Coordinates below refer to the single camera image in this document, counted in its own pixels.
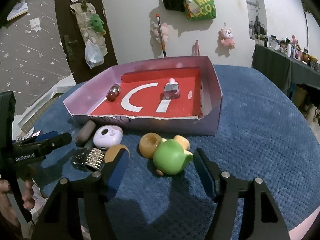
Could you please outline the person's left hand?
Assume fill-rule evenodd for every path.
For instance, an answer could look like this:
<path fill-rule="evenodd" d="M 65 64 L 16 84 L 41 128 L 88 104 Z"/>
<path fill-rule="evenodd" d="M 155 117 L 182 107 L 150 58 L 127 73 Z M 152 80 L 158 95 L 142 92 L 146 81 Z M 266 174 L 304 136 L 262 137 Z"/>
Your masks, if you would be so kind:
<path fill-rule="evenodd" d="M 21 196 L 23 207 L 28 211 L 33 209 L 35 206 L 33 185 L 34 182 L 31 178 L 26 179 L 25 190 Z M 14 229 L 21 228 L 19 221 L 21 211 L 19 210 L 18 204 L 11 192 L 10 184 L 5 179 L 1 179 L 1 215 L 9 226 Z"/>

